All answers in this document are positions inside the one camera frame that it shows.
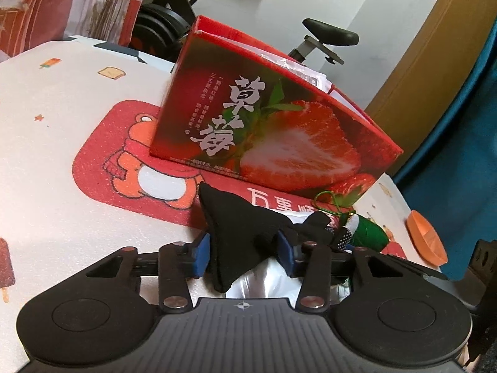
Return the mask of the black sock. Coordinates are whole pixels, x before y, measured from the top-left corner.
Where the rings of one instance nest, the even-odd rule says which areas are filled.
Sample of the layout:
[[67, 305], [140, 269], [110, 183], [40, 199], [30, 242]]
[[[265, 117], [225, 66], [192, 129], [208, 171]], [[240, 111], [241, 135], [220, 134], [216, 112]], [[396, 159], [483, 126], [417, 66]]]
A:
[[251, 205], [233, 193], [218, 190], [209, 184], [199, 185], [200, 207], [211, 234], [210, 268], [214, 289], [225, 293], [232, 283], [266, 259], [276, 259], [279, 230], [298, 233], [302, 251], [298, 276], [306, 271], [308, 253], [305, 242], [329, 246], [334, 238], [328, 229], [330, 219], [320, 211], [311, 213], [302, 223], [273, 210]]

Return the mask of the white plastic package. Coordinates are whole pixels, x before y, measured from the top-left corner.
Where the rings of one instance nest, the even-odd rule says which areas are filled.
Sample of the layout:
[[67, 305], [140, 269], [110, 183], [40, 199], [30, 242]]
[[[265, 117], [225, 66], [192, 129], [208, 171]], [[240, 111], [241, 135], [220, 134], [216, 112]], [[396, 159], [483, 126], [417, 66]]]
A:
[[225, 297], [229, 299], [286, 298], [294, 307], [302, 283], [302, 278], [289, 277], [276, 259], [269, 258], [236, 279], [225, 293]]

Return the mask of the red bear cartoon mat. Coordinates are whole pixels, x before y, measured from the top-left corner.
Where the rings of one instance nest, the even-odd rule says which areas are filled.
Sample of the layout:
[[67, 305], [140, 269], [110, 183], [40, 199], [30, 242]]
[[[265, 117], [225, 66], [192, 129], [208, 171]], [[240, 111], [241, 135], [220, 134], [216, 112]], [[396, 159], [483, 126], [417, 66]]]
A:
[[337, 104], [336, 99], [329, 103], [297, 100], [292, 109], [286, 104], [276, 106], [278, 117], [288, 117], [292, 126], [303, 130], [311, 120], [307, 110], [313, 109], [329, 120], [329, 135], [344, 144], [343, 157], [351, 161], [353, 174], [333, 178], [318, 190], [280, 192], [201, 170], [197, 164], [189, 167], [155, 158], [149, 150], [160, 109], [133, 99], [87, 112], [84, 120], [91, 133], [73, 161], [72, 176], [77, 187], [94, 200], [194, 228], [205, 223], [197, 198], [201, 182], [287, 216], [314, 211], [314, 196], [323, 203], [335, 198], [340, 207], [348, 209], [402, 150], [371, 119], [356, 120]]

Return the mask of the orange plastic dish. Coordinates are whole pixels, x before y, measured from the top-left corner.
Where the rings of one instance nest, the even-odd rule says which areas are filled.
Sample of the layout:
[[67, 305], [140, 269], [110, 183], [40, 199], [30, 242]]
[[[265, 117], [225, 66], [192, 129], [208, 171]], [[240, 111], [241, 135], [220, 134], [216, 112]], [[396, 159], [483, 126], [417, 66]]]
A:
[[426, 218], [418, 211], [412, 210], [405, 224], [411, 241], [422, 259], [436, 267], [448, 262], [446, 249]]

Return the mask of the red strawberry cardboard box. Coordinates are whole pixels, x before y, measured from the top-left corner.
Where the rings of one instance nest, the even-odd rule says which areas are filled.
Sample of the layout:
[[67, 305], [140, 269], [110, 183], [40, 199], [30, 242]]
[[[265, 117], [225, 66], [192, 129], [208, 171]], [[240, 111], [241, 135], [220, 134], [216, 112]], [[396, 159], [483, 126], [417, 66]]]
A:
[[214, 19], [196, 20], [174, 67], [151, 155], [283, 192], [318, 190], [353, 174], [328, 119], [308, 109], [303, 130], [278, 117], [276, 106], [336, 99], [356, 120], [371, 118], [337, 89], [325, 93], [266, 60], [266, 52], [294, 61]]

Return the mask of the white patterned tablecloth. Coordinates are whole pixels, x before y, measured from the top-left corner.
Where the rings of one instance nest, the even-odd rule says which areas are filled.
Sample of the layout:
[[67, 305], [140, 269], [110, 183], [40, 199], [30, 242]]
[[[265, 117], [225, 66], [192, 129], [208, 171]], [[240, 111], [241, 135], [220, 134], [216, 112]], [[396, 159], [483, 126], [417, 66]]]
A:
[[[170, 69], [86, 39], [48, 42], [2, 63], [2, 371], [48, 371], [28, 361], [16, 331], [28, 301], [122, 247], [155, 252], [203, 226], [198, 206], [124, 197], [104, 170], [136, 121], [159, 112]], [[200, 279], [189, 288], [198, 307], [160, 324], [110, 371], [376, 371], [288, 302], [221, 301]]]

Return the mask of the clear bag of dark socks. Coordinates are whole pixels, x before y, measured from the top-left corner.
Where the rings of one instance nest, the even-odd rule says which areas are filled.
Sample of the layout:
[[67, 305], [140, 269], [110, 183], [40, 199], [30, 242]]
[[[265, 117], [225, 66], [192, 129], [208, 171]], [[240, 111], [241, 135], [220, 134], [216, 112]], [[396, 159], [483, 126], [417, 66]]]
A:
[[290, 71], [292, 74], [300, 77], [307, 83], [310, 83], [311, 85], [315, 86], [325, 93], [328, 93], [333, 86], [333, 84], [329, 81], [324, 73], [314, 71], [313, 69], [306, 67], [303, 64], [285, 59], [284, 57], [280, 57], [269, 52], [262, 53], [261, 56], [266, 60], [273, 62], [278, 67]]

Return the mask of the teal blue fabric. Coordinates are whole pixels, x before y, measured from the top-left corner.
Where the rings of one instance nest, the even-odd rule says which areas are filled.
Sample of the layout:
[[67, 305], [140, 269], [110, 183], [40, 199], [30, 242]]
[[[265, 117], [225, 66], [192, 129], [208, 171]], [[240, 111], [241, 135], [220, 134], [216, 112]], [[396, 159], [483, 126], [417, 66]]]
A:
[[434, 130], [394, 175], [410, 208], [438, 233], [442, 272], [464, 276], [478, 240], [496, 238], [496, 31]]

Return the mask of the wooden door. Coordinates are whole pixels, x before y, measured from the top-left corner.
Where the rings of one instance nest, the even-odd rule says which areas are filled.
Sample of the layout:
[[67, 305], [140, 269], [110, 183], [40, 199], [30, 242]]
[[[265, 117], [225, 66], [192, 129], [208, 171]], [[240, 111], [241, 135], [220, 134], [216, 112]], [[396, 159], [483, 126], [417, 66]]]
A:
[[494, 25], [496, 0], [437, 0], [426, 22], [367, 107], [404, 151], [414, 155], [457, 96]]

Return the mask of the black exercise bike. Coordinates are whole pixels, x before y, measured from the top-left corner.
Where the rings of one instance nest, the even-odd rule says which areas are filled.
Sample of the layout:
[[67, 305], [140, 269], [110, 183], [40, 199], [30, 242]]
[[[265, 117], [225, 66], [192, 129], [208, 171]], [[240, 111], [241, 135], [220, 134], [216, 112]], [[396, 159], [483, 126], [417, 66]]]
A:
[[138, 11], [130, 47], [176, 62], [194, 22], [208, 17], [273, 45], [298, 62], [315, 50], [341, 64], [335, 46], [358, 45], [352, 30], [324, 22], [323, 0], [151, 0]]

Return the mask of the red floral curtain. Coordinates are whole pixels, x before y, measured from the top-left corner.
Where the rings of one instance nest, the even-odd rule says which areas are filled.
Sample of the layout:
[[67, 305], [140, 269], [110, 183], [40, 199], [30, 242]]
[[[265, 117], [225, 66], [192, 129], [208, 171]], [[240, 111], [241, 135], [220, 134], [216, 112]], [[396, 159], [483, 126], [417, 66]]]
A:
[[127, 46], [143, 0], [1, 0], [1, 60], [72, 35]]

